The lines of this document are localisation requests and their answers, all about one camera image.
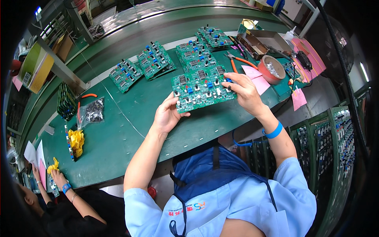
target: blue watch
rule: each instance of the blue watch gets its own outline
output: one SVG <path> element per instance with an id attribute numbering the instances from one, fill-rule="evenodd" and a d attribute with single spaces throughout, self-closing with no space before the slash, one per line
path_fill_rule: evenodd
<path id="1" fill-rule="evenodd" d="M 280 123 L 279 120 L 278 120 L 278 122 L 279 122 L 278 126 L 276 127 L 276 129 L 272 133 L 266 134 L 265 130 L 263 129 L 262 130 L 263 135 L 265 135 L 269 139 L 272 139 L 272 138 L 276 137 L 277 135 L 279 135 L 279 133 L 283 129 L 283 125 Z"/>
<path id="2" fill-rule="evenodd" d="M 70 188 L 72 188 L 70 184 L 65 184 L 65 185 L 63 185 L 63 187 L 62 187 L 62 191 L 63 191 L 63 193 L 66 195 L 66 192 L 67 192 Z"/>

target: bag of black components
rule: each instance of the bag of black components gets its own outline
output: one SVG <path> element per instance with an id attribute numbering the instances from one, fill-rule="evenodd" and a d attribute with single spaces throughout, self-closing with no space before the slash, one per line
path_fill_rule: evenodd
<path id="1" fill-rule="evenodd" d="M 104 122 L 104 97 L 81 106 L 77 115 L 78 130 L 81 130 L 89 123 Z"/>

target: white plastic bottle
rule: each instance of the white plastic bottle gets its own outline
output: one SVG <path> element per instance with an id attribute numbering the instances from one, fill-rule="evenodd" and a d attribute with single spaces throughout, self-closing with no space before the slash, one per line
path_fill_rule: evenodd
<path id="1" fill-rule="evenodd" d="M 287 31 L 287 33 L 285 34 L 283 39 L 287 39 L 287 40 L 291 41 L 293 39 L 293 32 L 295 31 L 295 29 L 296 29 L 296 26 L 292 30 Z"/>

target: watch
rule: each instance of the watch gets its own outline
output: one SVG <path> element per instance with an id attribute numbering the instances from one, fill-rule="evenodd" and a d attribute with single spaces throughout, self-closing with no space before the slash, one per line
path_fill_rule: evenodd
<path id="1" fill-rule="evenodd" d="M 62 191 L 63 191 L 63 193 L 66 194 L 66 192 L 67 192 L 70 188 L 72 188 L 70 184 L 65 184 L 65 185 L 63 185 L 63 187 L 62 187 Z"/>

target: white paper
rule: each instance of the white paper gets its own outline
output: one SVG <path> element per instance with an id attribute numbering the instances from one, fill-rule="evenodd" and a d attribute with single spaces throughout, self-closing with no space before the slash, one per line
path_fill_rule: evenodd
<path id="1" fill-rule="evenodd" d="M 41 142 L 39 143 L 39 145 L 37 147 L 36 156 L 37 156 L 38 164 L 40 164 L 39 160 L 42 160 L 42 163 L 44 164 L 45 169 L 47 169 L 46 163 L 45 163 L 44 149 L 43 149 L 43 146 L 42 146 L 42 140 L 41 140 Z"/>
<path id="2" fill-rule="evenodd" d="M 28 141 L 26 145 L 24 156 L 27 161 L 32 163 L 35 167 L 38 167 L 36 149 L 30 141 Z"/>

